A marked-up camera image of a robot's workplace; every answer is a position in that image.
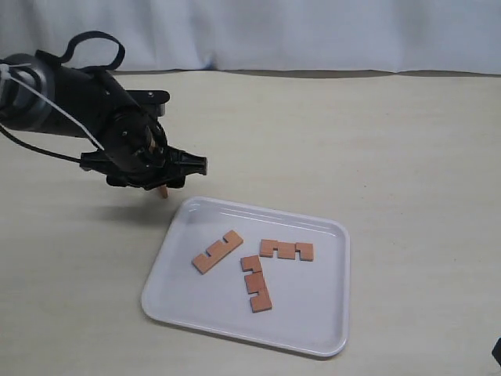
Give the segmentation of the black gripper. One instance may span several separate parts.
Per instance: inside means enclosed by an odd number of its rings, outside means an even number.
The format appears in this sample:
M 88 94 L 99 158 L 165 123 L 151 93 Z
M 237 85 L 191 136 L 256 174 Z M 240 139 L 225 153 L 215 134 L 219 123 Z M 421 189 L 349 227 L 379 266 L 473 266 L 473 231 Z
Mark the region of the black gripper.
M 102 173 L 110 186 L 166 191 L 184 187 L 188 175 L 207 174 L 207 158 L 169 146 L 157 118 L 143 109 L 117 112 L 96 138 L 103 149 L 81 154 L 80 167 Z

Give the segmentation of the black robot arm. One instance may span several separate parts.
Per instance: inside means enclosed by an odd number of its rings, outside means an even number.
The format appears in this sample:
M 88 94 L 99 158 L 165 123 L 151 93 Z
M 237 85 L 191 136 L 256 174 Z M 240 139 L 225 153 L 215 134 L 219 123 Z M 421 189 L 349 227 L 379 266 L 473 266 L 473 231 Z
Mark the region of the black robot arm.
M 182 188 L 206 175 L 207 158 L 168 144 L 158 121 L 170 95 L 127 90 L 102 68 L 50 64 L 44 55 L 14 54 L 1 61 L 1 131 L 87 139 L 96 150 L 75 158 L 115 187 Z

